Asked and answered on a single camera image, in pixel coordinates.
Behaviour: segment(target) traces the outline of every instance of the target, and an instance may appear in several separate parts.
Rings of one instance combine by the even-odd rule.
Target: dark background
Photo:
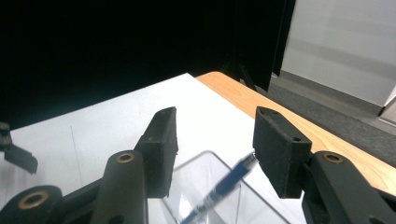
[[[16,129],[183,73],[221,71],[241,58],[237,46],[265,88],[283,1],[275,11],[250,2],[1,1],[0,120]]]

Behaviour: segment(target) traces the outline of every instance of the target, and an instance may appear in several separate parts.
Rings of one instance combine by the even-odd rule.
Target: wall
[[[396,1],[300,0],[282,70],[375,105],[396,87]]]

